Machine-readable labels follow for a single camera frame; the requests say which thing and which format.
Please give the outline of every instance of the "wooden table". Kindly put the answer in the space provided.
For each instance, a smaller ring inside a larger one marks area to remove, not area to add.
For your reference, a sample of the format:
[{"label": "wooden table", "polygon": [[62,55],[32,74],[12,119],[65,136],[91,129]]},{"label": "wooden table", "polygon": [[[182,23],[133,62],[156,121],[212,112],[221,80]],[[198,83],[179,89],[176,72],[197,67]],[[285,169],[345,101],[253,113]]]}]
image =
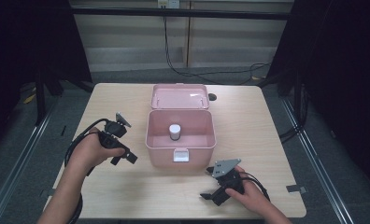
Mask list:
[{"label": "wooden table", "polygon": [[[217,138],[210,165],[218,160],[241,159],[239,165],[263,183],[275,206],[287,217],[303,217],[306,209],[300,193],[286,189],[296,183],[261,89],[206,87],[218,97],[209,108]],[[121,142],[136,154],[138,161],[131,164],[121,160],[114,166],[107,160],[96,167],[83,185],[80,218],[260,218],[233,199],[217,206],[201,198],[200,193],[213,193],[219,187],[205,170],[151,165],[145,138],[152,88],[151,84],[96,85],[76,136],[98,119],[115,120],[115,113],[120,111],[133,126]],[[103,129],[103,123],[97,127]]]}]

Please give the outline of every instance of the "black cable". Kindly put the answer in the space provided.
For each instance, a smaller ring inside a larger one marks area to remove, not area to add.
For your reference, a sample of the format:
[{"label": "black cable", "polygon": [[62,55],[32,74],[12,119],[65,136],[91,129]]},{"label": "black cable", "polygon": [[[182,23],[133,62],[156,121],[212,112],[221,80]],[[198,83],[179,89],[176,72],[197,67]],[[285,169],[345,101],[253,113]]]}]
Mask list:
[{"label": "black cable", "polygon": [[170,69],[172,71],[174,71],[175,73],[177,73],[178,75],[180,75],[180,76],[183,76],[183,77],[199,77],[199,78],[201,78],[201,79],[203,79],[205,81],[212,82],[214,84],[225,85],[225,83],[219,83],[217,81],[213,81],[213,80],[211,80],[209,78],[205,78],[203,76],[206,76],[206,75],[214,75],[214,74],[240,74],[240,73],[250,72],[250,76],[249,76],[249,78],[247,80],[245,80],[245,81],[243,81],[241,83],[235,84],[235,85],[240,86],[240,85],[246,84],[247,82],[249,82],[252,79],[252,71],[258,70],[258,69],[260,69],[262,67],[265,67],[265,66],[267,66],[267,65],[270,64],[270,63],[255,63],[255,64],[253,64],[247,70],[234,71],[234,72],[233,71],[231,71],[231,72],[219,71],[219,72],[207,72],[207,73],[199,73],[199,74],[188,73],[188,72],[180,72],[176,68],[174,68],[173,64],[171,63],[170,53],[169,53],[169,47],[168,47],[168,37],[167,37],[167,18],[166,17],[163,17],[163,20],[164,20],[164,48],[165,48],[165,58],[166,58],[167,64],[170,67]]},{"label": "black cable", "polygon": [[[64,157],[64,167],[66,167],[66,165],[68,164],[69,162],[69,159],[71,158],[72,156],[72,153],[74,152],[74,149],[75,147],[89,134],[92,134],[92,133],[87,133],[92,127],[94,127],[97,123],[99,122],[102,122],[102,121],[105,121],[105,122],[109,122],[108,119],[99,119],[97,120],[96,122],[94,122],[93,124],[91,124],[89,127],[87,127],[80,135],[78,135],[78,137],[71,142],[71,145],[69,146],[68,150],[66,151],[65,153],[65,157]],[[79,201],[78,201],[78,204],[77,204],[77,207],[74,211],[74,214],[72,215],[71,219],[68,221],[68,224],[73,224],[73,223],[76,223],[79,216],[80,216],[80,213],[82,212],[82,208],[83,208],[83,198],[82,198],[82,193],[79,194]]]},{"label": "black cable", "polygon": [[255,183],[258,188],[261,190],[263,196],[269,200],[270,202],[270,197],[269,197],[269,194],[267,193],[267,189],[262,185],[262,183],[253,175],[249,174],[249,173],[246,173],[246,172],[239,172],[240,174],[246,174],[248,175],[248,177],[240,177],[238,179],[230,179],[230,180],[227,180],[223,183],[223,185],[227,185],[229,183],[233,183],[233,182],[239,182],[239,181],[243,181],[243,180],[249,180],[249,181],[252,181],[253,183]]},{"label": "black cable", "polygon": [[295,127],[289,129],[287,132],[281,134],[279,137],[280,138],[286,138],[281,141],[281,144],[284,144],[288,142],[290,139],[292,139],[294,136],[296,136],[299,132],[301,132],[306,124],[306,119],[307,119],[307,111],[308,111],[308,103],[309,103],[309,95],[303,87],[302,89],[302,109],[301,109],[301,117],[300,120],[298,120],[298,123],[296,124]]},{"label": "black cable", "polygon": [[[330,4],[328,5],[327,9],[324,12],[324,16],[323,16],[322,22],[320,23],[319,30],[318,30],[318,32],[316,34],[316,38],[314,38],[313,40],[312,39],[310,40],[310,42],[311,41],[313,42],[310,53],[308,54],[308,56],[307,55],[303,55],[303,56],[305,56],[305,58],[308,58],[308,62],[306,62],[305,64],[310,64],[311,55],[313,55],[313,52],[316,50],[317,43],[319,41],[319,37],[321,36],[321,33],[322,33],[323,25],[326,22],[327,15],[328,15],[328,12],[329,12],[332,4],[333,4],[333,1],[330,1]],[[300,127],[302,129],[304,128],[305,123],[306,123],[307,108],[308,108],[308,101],[309,101],[309,96],[308,96],[307,92],[305,91],[305,87],[304,87],[304,94],[303,94],[303,96],[304,96],[304,103],[303,103],[303,105],[304,105],[304,110],[303,110],[304,113],[301,115],[301,120],[299,120],[299,122],[301,123]],[[284,141],[282,141],[282,144],[284,144],[285,142],[287,142],[290,139],[291,138],[285,139]]]}]

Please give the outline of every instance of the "electrical outlet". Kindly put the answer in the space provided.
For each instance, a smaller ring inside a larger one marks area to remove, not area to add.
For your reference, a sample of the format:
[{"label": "electrical outlet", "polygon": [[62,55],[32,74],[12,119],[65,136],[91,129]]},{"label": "electrical outlet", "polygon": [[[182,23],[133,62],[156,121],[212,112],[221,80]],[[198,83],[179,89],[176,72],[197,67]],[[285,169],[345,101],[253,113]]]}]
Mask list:
[{"label": "electrical outlet", "polygon": [[179,8],[179,0],[169,0],[168,7],[169,8]]},{"label": "electrical outlet", "polygon": [[158,0],[158,8],[168,8],[168,0]]}]

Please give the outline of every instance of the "pink box lid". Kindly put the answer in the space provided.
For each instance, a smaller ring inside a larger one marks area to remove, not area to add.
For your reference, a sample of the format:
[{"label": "pink box lid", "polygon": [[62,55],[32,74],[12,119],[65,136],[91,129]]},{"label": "pink box lid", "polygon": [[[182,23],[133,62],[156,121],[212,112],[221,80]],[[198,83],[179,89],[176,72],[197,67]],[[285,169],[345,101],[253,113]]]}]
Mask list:
[{"label": "pink box lid", "polygon": [[208,109],[207,88],[202,84],[156,84],[151,106],[153,109]]}]

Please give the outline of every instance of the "pink plastic box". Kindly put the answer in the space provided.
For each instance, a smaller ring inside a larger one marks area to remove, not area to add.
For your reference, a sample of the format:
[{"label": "pink plastic box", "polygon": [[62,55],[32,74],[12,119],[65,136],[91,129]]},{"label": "pink plastic box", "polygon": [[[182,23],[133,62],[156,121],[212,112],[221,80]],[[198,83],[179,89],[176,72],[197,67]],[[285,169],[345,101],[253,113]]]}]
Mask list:
[{"label": "pink plastic box", "polygon": [[[217,141],[206,86],[158,84],[153,88],[146,145],[156,167],[204,168]],[[180,138],[170,137],[170,125],[180,126]]]}]

